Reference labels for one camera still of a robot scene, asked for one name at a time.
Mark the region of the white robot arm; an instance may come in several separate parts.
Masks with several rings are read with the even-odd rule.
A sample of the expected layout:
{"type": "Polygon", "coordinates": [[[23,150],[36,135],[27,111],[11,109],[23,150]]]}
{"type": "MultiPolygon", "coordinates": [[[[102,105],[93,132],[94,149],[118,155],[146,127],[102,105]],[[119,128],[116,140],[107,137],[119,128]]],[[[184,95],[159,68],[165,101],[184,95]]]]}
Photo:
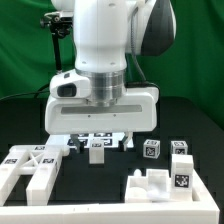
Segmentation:
{"type": "Polygon", "coordinates": [[[51,0],[72,22],[75,68],[52,77],[45,113],[51,135],[135,132],[157,125],[159,88],[125,85],[125,55],[157,56],[174,42],[170,0],[51,0]]]}

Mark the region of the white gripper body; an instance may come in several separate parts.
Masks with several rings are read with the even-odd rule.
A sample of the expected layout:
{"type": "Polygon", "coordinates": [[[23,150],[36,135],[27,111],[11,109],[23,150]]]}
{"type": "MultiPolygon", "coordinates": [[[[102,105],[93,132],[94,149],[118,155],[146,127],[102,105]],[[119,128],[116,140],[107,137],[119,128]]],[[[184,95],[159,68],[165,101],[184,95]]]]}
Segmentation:
{"type": "Polygon", "coordinates": [[[156,87],[128,88],[115,105],[90,106],[84,99],[49,97],[45,129],[51,135],[147,132],[157,125],[156,87]]]}

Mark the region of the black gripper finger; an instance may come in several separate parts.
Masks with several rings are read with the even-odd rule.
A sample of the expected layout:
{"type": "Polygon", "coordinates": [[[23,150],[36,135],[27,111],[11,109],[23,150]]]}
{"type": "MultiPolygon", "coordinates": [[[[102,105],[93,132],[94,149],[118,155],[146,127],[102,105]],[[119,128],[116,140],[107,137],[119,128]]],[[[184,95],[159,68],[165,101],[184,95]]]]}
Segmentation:
{"type": "Polygon", "coordinates": [[[119,149],[121,152],[125,152],[127,150],[127,145],[129,141],[132,139],[132,132],[125,132],[124,137],[119,141],[119,149]]]}
{"type": "Polygon", "coordinates": [[[79,137],[77,134],[70,135],[69,145],[74,146],[78,153],[80,153],[83,149],[83,144],[79,141],[79,137]]]}

